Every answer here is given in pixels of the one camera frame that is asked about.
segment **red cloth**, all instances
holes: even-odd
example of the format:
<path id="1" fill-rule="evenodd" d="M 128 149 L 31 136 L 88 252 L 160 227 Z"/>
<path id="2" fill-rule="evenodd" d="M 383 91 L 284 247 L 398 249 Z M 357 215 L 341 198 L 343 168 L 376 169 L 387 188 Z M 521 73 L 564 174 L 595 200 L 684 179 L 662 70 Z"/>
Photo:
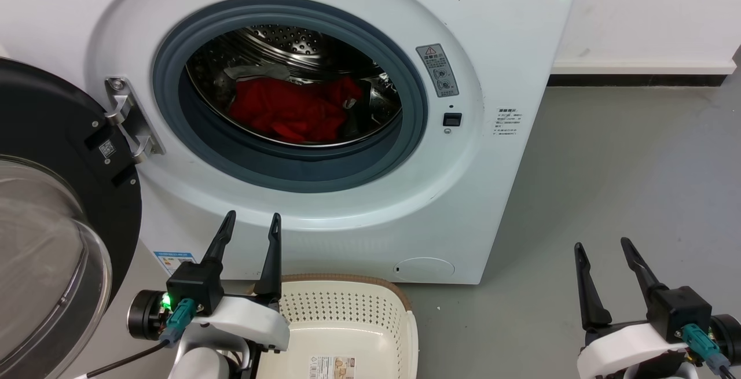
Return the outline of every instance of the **red cloth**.
<path id="1" fill-rule="evenodd" d="M 275 78 L 249 79 L 236 83 L 229 116 L 291 142 L 321 142 L 337 139 L 337 129 L 347 119 L 342 103 L 362 97 L 362 89 L 349 76 L 303 86 Z"/>

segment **door hinge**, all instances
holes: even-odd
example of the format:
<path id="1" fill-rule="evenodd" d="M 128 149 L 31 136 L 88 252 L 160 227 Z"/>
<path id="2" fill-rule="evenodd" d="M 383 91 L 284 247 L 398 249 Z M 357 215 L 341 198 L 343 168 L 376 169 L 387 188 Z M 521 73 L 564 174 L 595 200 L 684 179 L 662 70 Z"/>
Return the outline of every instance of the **door hinge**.
<path id="1" fill-rule="evenodd" d="M 123 131 L 134 162 L 142 163 L 152 154 L 164 154 L 164 147 L 159 144 L 157 134 L 126 79 L 121 76 L 106 78 L 105 92 L 111 102 L 111 110 L 106 112 L 105 118 Z"/>

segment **white plastic basket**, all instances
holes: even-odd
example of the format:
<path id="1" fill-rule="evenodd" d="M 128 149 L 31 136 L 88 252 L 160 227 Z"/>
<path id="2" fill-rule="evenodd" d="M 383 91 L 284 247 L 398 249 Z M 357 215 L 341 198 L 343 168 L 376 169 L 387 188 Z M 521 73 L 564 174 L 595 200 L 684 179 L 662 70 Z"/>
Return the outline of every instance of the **white plastic basket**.
<path id="1" fill-rule="evenodd" d="M 258 379 L 415 379 L 416 321 L 394 284 L 341 274 L 283 278 L 288 352 L 264 353 Z"/>

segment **black baseboard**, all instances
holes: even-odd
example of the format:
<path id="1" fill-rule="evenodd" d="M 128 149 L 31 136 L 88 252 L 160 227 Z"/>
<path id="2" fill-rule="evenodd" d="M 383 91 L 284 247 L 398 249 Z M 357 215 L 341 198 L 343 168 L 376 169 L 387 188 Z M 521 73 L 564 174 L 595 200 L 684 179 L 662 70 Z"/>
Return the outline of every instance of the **black baseboard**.
<path id="1" fill-rule="evenodd" d="M 727 75 L 552 74 L 549 87 L 720 87 Z"/>

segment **gray rubber seal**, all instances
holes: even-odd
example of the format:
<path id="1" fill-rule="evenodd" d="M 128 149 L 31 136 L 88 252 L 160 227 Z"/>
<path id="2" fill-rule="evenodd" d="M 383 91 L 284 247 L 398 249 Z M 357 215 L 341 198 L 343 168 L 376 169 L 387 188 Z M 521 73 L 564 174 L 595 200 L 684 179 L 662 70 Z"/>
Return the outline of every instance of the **gray rubber seal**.
<path id="1" fill-rule="evenodd" d="M 401 119 L 363 142 L 335 149 L 272 144 L 222 120 L 199 99 L 185 63 L 215 36 L 261 24 L 315 30 L 362 51 L 394 81 L 402 100 Z M 423 81 L 404 52 L 365 21 L 308 0 L 229 0 L 194 13 L 162 43 L 153 88 L 167 124 L 202 160 L 242 181 L 289 192 L 341 191 L 380 178 L 409 157 L 427 121 Z"/>

